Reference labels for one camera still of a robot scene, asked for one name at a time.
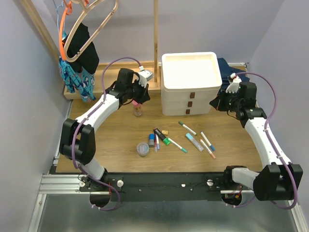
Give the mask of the pink lid bottle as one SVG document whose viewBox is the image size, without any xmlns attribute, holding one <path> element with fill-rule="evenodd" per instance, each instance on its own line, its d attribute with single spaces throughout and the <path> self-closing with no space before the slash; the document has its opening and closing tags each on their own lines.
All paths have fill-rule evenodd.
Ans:
<svg viewBox="0 0 309 232">
<path fill-rule="evenodd" d="M 136 101 L 132 102 L 133 105 L 133 113 L 135 116 L 141 116 L 142 115 L 142 104 L 138 103 Z"/>
</svg>

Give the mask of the white drawer cabinet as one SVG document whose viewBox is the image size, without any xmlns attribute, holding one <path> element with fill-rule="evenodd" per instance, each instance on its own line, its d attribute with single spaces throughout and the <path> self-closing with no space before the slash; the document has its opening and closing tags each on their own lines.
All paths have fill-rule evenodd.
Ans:
<svg viewBox="0 0 309 232">
<path fill-rule="evenodd" d="M 170 53 L 162 56 L 161 104 L 166 116 L 207 114 L 222 78 L 214 52 Z"/>
</svg>

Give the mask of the blue grey glue stick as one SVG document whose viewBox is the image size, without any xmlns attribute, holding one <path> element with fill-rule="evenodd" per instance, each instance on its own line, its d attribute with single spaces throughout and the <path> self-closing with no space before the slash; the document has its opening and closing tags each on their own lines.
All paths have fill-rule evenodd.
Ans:
<svg viewBox="0 0 309 232">
<path fill-rule="evenodd" d="M 148 146 L 155 147 L 155 135 L 153 133 L 149 134 Z"/>
</svg>

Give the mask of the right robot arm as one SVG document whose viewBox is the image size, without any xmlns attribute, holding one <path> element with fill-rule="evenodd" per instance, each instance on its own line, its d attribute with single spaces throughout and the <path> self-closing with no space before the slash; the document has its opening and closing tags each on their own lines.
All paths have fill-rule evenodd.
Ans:
<svg viewBox="0 0 309 232">
<path fill-rule="evenodd" d="M 250 135 L 263 166 L 260 172 L 244 166 L 228 166 L 222 184 L 227 189 L 241 184 L 251 189 L 260 201 L 297 202 L 303 170 L 299 164 L 292 164 L 280 148 L 267 115 L 256 106 L 256 93 L 256 84 L 235 79 L 210 102 L 218 111 L 236 114 L 236 119 Z"/>
</svg>

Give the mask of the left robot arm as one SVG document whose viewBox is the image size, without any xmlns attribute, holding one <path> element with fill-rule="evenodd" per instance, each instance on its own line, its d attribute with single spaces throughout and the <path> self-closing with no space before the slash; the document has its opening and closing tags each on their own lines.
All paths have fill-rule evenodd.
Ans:
<svg viewBox="0 0 309 232">
<path fill-rule="evenodd" d="M 95 133 L 113 112 L 128 100 L 144 103 L 150 100 L 148 82 L 152 79 L 150 70 L 135 72 L 121 68 L 116 81 L 105 91 L 101 98 L 80 117 L 66 119 L 62 126 L 59 152 L 72 160 L 77 169 L 91 177 L 90 185 L 97 191 L 107 185 L 107 170 L 95 159 Z"/>
</svg>

